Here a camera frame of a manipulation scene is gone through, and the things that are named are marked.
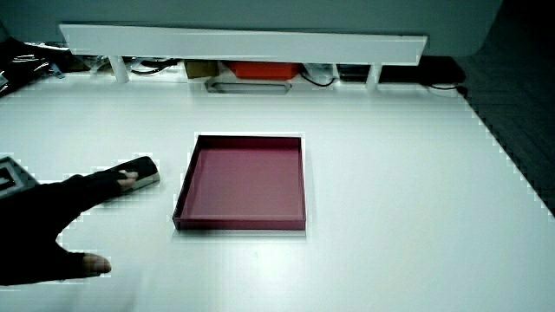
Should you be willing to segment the person's left hand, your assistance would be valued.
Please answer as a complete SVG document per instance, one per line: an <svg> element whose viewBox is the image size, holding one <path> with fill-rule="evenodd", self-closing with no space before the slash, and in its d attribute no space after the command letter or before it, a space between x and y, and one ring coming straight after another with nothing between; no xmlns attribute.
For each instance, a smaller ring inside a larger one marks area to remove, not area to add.
<svg viewBox="0 0 555 312"><path fill-rule="evenodd" d="M56 239L82 212L131 189L139 173L128 169L76 174L1 200L1 284L41 283L100 276L110 262L65 250Z"/></svg>

